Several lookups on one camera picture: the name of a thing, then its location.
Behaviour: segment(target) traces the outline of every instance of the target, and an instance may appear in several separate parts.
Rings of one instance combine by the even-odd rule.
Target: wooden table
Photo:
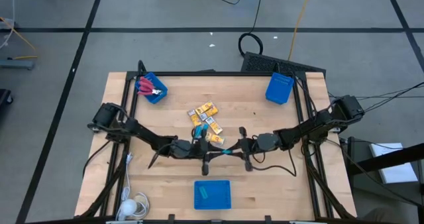
[[[118,72],[109,74],[103,102],[121,103],[125,75],[126,73]],[[141,124],[159,135],[178,135],[181,139],[191,140],[193,124],[187,111],[209,100],[219,109],[214,118],[223,128],[220,135],[225,137],[224,147],[236,143],[240,137],[240,126],[246,127],[248,136],[251,136],[298,125],[293,93],[284,105],[277,105],[265,99],[270,77],[166,76],[160,79],[168,87],[168,95],[156,105],[147,102],[143,96],[138,97],[135,114]],[[329,97],[323,75],[308,73],[307,82],[317,109],[326,108],[329,105]],[[300,98],[304,117],[307,117],[303,92],[300,92]],[[105,142],[104,138],[105,133],[94,135],[90,155]],[[329,139],[338,141],[337,135],[334,134],[330,134]],[[105,185],[111,147],[94,158],[87,167],[76,215],[83,213],[90,206]],[[143,141],[132,138],[130,151],[134,158],[129,166],[130,197],[137,192],[148,196],[151,208],[146,219],[167,219],[169,214],[175,214],[176,219],[186,220],[264,220],[265,215],[271,215],[273,220],[314,220],[305,161],[300,147],[300,144],[296,144],[291,150],[297,177],[276,168],[246,172],[244,162],[232,156],[220,156],[212,160],[209,164],[209,175],[202,176],[199,160],[160,157],[148,170],[147,166],[154,152]],[[321,152],[328,186],[346,210],[356,215],[340,148],[326,142],[321,145]],[[265,162],[255,165],[265,167],[273,164],[292,169],[288,152],[281,151],[267,153]],[[194,181],[221,179],[231,181],[233,208],[220,211],[194,210]],[[325,216],[322,193],[318,185],[317,191],[321,215]],[[115,188],[111,192],[107,214],[112,214],[114,199]]]

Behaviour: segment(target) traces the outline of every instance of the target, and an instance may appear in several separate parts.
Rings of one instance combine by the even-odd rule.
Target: black floor stripe
[[[19,210],[16,223],[19,223],[19,224],[24,223],[27,220],[28,212],[30,210],[32,200],[34,199],[34,195],[38,187],[38,183],[40,182],[42,171],[44,169],[44,166],[46,165],[48,154],[50,152],[50,149],[52,148],[54,136],[56,135],[56,131],[58,130],[60,118],[62,117],[62,113],[64,112],[66,100],[68,99],[72,82],[74,81],[75,74],[78,69],[78,65],[80,64],[81,56],[83,54],[85,44],[87,42],[90,28],[93,26],[93,21],[94,21],[97,9],[99,8],[99,4],[100,4],[100,0],[95,0],[93,7],[91,8],[91,12],[90,12],[87,24],[84,28],[84,32],[83,32],[81,41],[79,42],[79,46],[78,46],[74,61],[72,62],[72,65],[68,74],[68,78],[66,79],[63,92],[60,96],[59,104],[53,116],[53,121],[52,121],[52,124],[50,125],[50,129],[48,131],[46,141],[44,142],[44,146],[42,147],[40,158],[38,159],[34,174],[32,175],[28,190],[26,191],[24,201],[21,205],[21,209]]]
[[[18,32],[84,32],[84,28],[16,28]],[[153,33],[153,32],[248,32],[249,27],[187,27],[187,28],[91,28],[90,32]],[[293,32],[294,28],[262,27],[254,32]],[[316,33],[397,33],[404,28],[298,28],[297,32]],[[424,28],[411,28],[412,32],[424,32]]]
[[[396,15],[402,25],[402,27],[405,29],[405,33],[406,33],[406,37],[408,37],[409,43],[411,44],[413,53],[415,54],[415,56],[417,57],[418,63],[421,66],[421,69],[424,71],[424,57],[423,54],[421,53],[421,49],[417,44],[417,41],[415,40],[414,36],[413,36],[413,30],[411,30],[409,28],[408,23],[406,22],[406,19],[400,9],[400,6],[398,4],[398,2],[396,0],[390,0],[390,2],[392,2],[393,8],[396,12]]]

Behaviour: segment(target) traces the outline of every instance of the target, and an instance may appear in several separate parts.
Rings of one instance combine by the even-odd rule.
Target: black keyboard
[[[278,58],[254,54],[246,52],[244,55],[242,72],[277,72],[278,68],[281,73],[290,72],[322,72],[325,77],[325,69],[316,68],[313,66],[289,62]]]

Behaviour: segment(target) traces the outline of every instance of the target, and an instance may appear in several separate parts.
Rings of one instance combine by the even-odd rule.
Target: yellow box
[[[209,108],[206,112],[200,114],[200,119],[202,121],[206,120],[208,117],[211,117],[212,115],[218,113],[218,108],[214,105],[212,105],[211,108]]]
[[[196,109],[196,113],[198,115],[202,114],[203,112],[207,111],[213,106],[212,101],[208,101],[207,103],[204,103],[201,107]]]
[[[220,137],[219,135],[211,134],[211,133],[207,133],[205,138],[207,141],[214,144],[218,144],[219,146],[223,145],[225,141],[225,138]]]
[[[207,118],[206,123],[209,124],[213,132],[215,132],[215,134],[217,135],[219,135],[219,133],[223,131],[223,129],[218,125],[218,123],[212,117]]]
[[[201,121],[199,119],[199,117],[196,115],[196,112],[194,110],[189,110],[188,115],[191,118],[191,121],[193,122],[193,125],[196,127],[198,125],[201,125]]]

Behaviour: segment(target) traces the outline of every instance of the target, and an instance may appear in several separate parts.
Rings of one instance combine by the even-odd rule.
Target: blue container
[[[195,181],[194,209],[231,209],[231,189],[228,180]]]
[[[270,84],[266,89],[266,99],[280,105],[286,103],[289,99],[290,92],[292,92],[293,83],[293,78],[274,72]]]
[[[166,94],[168,94],[168,88],[166,88],[166,86],[152,72],[147,73],[144,77],[150,80],[156,89],[162,91],[159,95],[153,94],[144,96],[150,103],[156,104],[164,98]]]

